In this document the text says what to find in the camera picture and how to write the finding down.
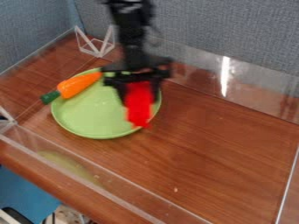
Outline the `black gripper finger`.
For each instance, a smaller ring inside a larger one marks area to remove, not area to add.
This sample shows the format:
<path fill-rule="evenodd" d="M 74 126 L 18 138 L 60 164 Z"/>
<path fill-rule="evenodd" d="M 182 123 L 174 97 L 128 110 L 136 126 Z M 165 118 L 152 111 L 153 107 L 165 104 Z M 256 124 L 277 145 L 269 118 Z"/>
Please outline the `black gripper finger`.
<path fill-rule="evenodd" d="M 160 84 L 161 84 L 160 79 L 150 79 L 150 93 L 153 102 L 156 102 L 158 98 Z"/>
<path fill-rule="evenodd" d="M 121 101 L 121 104 L 125 104 L 125 98 L 126 98 L 126 85 L 125 84 L 117 84 L 116 85 L 116 92 L 118 99 Z"/>

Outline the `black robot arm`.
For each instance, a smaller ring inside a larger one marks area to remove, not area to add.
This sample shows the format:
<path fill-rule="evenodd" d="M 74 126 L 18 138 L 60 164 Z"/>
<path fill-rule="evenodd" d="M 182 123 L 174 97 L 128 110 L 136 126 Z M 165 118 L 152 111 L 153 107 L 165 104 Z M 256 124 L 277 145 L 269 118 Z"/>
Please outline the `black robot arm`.
<path fill-rule="evenodd" d="M 130 87 L 145 84 L 150 102 L 158 98 L 158 88 L 170 77 L 169 57 L 156 56 L 145 51 L 145 30 L 152 26 L 154 6 L 150 0 L 104 0 L 117 29 L 122 59 L 104 66 L 104 83 L 116 89 L 121 102 L 128 100 Z"/>

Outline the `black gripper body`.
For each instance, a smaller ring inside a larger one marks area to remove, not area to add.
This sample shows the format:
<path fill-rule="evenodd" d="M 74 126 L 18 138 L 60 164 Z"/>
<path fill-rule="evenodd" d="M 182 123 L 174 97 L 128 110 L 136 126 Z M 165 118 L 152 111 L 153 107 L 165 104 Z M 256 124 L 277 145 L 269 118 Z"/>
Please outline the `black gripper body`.
<path fill-rule="evenodd" d="M 172 58 L 148 53 L 141 45 L 122 45 L 121 58 L 100 69 L 102 83 L 116 88 L 148 81 L 153 88 L 158 88 L 170 77 L 172 63 Z"/>

